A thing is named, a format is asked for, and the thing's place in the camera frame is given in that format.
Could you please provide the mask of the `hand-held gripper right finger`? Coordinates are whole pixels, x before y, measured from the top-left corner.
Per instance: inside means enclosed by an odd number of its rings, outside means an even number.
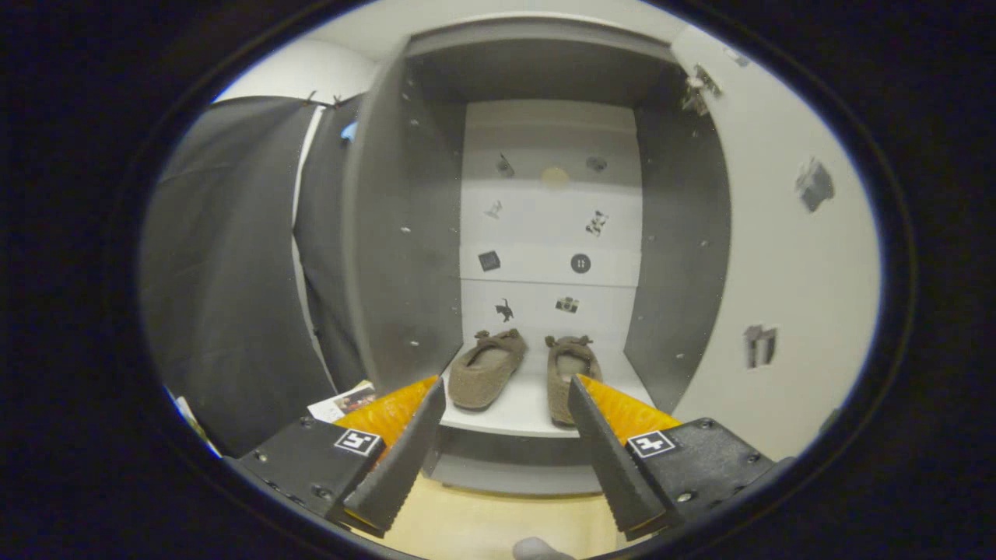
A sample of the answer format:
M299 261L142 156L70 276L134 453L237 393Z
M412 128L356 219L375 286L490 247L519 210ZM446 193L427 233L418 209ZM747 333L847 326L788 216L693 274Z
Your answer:
M587 376L570 381L568 408L627 540L712 521L794 463L772 460L715 419L677 422Z

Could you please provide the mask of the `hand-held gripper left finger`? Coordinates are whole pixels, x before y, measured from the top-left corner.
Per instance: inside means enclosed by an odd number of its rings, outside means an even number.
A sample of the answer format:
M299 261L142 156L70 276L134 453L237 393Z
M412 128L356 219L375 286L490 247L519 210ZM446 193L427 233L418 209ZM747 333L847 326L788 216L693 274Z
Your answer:
M444 379L431 376L334 422L296 419L233 465L310 517L383 537L419 477L445 410Z

